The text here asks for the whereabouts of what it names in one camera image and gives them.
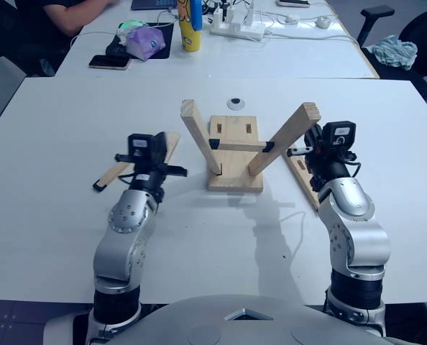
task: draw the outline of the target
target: black shirt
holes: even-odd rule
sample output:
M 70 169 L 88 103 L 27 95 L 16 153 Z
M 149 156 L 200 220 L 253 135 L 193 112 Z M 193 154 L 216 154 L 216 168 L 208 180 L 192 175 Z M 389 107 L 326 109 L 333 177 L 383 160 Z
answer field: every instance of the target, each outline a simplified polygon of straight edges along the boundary
M 47 5 L 72 7 L 83 0 L 16 0 L 17 9 L 35 42 L 42 45 L 67 47 L 71 38 L 63 34 L 43 9 Z

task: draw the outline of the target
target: black mouse pad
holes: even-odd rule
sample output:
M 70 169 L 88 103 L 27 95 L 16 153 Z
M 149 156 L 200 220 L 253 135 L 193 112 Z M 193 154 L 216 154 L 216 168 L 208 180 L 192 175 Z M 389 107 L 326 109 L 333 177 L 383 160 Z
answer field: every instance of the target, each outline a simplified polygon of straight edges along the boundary
M 151 27 L 156 25 L 165 25 L 169 23 L 148 23 Z M 166 27 L 158 27 L 162 31 L 164 36 L 165 48 L 154 54 L 150 59 L 167 59 L 170 55 L 170 45 L 172 44 L 172 33 L 173 33 L 173 24 Z M 126 47 L 119 44 L 119 37 L 114 36 L 113 41 L 106 47 L 106 54 L 110 56 L 128 56 L 132 59 L 137 59 L 137 57 L 130 55 L 126 52 Z

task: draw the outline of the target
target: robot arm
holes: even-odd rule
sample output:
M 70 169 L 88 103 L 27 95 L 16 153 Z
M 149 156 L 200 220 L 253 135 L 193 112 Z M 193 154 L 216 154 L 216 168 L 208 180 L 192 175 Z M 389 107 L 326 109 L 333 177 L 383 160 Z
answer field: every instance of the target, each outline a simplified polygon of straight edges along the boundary
M 348 121 L 331 122 L 323 129 L 315 125 L 305 134 L 309 148 L 290 149 L 288 155 L 306 155 L 311 186 L 318 192 L 318 214 L 329 232 L 332 273 L 325 312 L 385 336 L 381 292 L 390 244 L 375 219 L 372 199 L 346 168 L 360 167 L 348 151 L 355 129 Z
M 109 214 L 105 236 L 93 258 L 96 291 L 86 344 L 103 344 L 140 318 L 144 248 L 164 197 L 161 186 L 167 175 L 187 175 L 185 169 L 165 164 L 166 154 L 164 133 L 133 134 L 129 154 L 116 156 L 133 162 L 134 174 Z

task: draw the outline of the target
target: gray office chair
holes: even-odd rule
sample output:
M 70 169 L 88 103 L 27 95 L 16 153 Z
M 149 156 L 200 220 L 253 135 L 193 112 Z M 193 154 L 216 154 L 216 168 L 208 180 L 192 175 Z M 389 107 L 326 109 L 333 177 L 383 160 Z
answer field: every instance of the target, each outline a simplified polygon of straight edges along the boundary
M 357 42 L 362 46 L 367 39 L 373 24 L 382 17 L 392 16 L 395 10 L 389 6 L 378 6 L 363 9 L 361 15 L 365 17 Z M 411 70 L 394 68 L 383 65 L 377 58 L 362 48 L 365 57 L 370 61 L 373 68 L 378 72 L 381 79 L 410 81 L 416 90 L 427 100 L 427 12 L 420 14 L 412 20 L 400 33 L 399 39 L 406 42 L 413 42 L 418 47 L 417 58 Z

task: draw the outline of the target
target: power strip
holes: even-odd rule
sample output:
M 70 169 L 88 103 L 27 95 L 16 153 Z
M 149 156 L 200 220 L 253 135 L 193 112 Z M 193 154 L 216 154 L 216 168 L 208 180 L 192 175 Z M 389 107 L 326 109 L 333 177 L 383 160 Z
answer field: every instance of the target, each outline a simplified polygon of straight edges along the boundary
M 254 22 L 253 16 L 254 11 L 250 9 L 247 12 L 246 24 L 244 24 L 243 14 L 237 14 L 234 8 L 228 7 L 226 10 L 226 19 L 223 22 L 223 10 L 216 9 L 213 13 L 211 34 L 260 41 L 265 33 L 266 25 Z

